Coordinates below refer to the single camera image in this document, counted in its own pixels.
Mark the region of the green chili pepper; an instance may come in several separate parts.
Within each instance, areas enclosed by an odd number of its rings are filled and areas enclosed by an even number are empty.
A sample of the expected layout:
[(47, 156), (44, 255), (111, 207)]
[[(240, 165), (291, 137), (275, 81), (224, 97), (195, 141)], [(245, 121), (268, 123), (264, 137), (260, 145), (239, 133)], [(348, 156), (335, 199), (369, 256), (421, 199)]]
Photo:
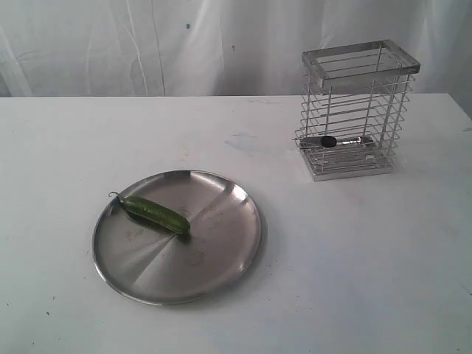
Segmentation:
[(135, 195), (124, 197), (114, 191), (110, 192), (108, 196), (114, 196), (121, 207), (133, 216), (157, 224), (177, 235), (190, 235), (190, 222), (184, 216), (161, 204)]

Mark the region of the black-handled serrated knife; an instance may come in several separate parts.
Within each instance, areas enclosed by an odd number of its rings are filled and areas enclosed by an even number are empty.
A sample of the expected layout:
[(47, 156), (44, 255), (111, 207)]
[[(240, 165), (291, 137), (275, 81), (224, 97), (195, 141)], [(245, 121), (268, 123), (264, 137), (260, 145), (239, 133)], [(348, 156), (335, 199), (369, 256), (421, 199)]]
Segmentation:
[(346, 139), (337, 139), (334, 136), (306, 136), (302, 138), (296, 138), (295, 142), (301, 149), (313, 149), (313, 148), (336, 148), (351, 145), (362, 145), (364, 147), (375, 146), (375, 142), (370, 136), (358, 136)]

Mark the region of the round stainless steel plate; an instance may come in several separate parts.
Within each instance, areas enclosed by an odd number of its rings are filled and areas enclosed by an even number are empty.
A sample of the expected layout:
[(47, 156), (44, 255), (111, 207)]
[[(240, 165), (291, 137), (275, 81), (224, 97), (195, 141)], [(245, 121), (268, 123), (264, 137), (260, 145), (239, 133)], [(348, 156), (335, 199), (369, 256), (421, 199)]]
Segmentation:
[[(136, 196), (167, 207), (190, 223), (177, 235), (120, 205)], [(237, 183), (200, 170), (147, 177), (111, 198), (94, 228), (95, 267), (116, 292), (152, 305), (176, 305), (213, 294), (238, 280), (263, 241), (263, 219)]]

